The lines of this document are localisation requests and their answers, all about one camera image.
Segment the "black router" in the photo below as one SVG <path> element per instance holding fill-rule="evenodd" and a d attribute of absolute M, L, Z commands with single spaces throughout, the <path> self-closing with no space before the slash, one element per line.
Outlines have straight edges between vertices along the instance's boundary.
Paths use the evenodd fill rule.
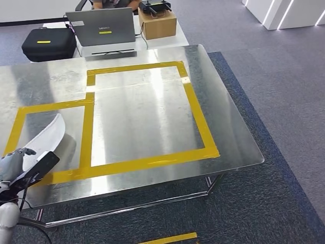
<path fill-rule="evenodd" d="M 157 15 L 158 13 L 164 12 L 165 10 L 171 10 L 170 3 L 165 0 L 160 1 L 143 1 L 139 4 L 141 11 L 145 14 Z"/>

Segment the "white partition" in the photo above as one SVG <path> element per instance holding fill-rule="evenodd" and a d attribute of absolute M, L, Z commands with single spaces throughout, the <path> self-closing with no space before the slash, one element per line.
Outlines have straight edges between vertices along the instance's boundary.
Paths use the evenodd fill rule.
<path fill-rule="evenodd" d="M 267 29 L 325 24 L 325 0 L 242 0 Z"/>

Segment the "laptop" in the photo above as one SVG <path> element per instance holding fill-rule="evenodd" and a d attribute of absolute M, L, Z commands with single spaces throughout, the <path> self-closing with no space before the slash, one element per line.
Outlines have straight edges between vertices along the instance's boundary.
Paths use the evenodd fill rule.
<path fill-rule="evenodd" d="M 135 42 L 131 8 L 66 13 L 81 46 Z"/>

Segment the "person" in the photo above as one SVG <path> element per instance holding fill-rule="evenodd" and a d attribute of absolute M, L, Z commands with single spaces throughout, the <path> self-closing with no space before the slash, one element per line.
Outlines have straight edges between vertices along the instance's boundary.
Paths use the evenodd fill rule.
<path fill-rule="evenodd" d="M 94 0 L 94 9 L 112 9 L 130 7 L 136 10 L 141 0 Z"/>

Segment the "white wall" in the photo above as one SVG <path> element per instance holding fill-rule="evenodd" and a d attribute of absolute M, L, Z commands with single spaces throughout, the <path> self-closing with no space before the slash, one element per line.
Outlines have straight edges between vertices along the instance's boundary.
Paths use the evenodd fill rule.
<path fill-rule="evenodd" d="M 257 20 L 262 23 L 268 9 L 265 27 L 271 30 L 277 29 L 290 2 L 291 7 L 282 22 L 281 28 L 294 28 L 312 26 L 325 10 L 325 0 L 242 0 L 247 8 Z M 325 16 L 319 24 L 325 24 Z"/>
<path fill-rule="evenodd" d="M 294 0 L 281 28 L 314 25 L 324 10 L 325 0 Z"/>
<path fill-rule="evenodd" d="M 0 22 L 60 18 L 80 0 L 1 0 Z"/>
<path fill-rule="evenodd" d="M 263 22 L 272 0 L 248 0 L 247 8 L 259 22 Z"/>

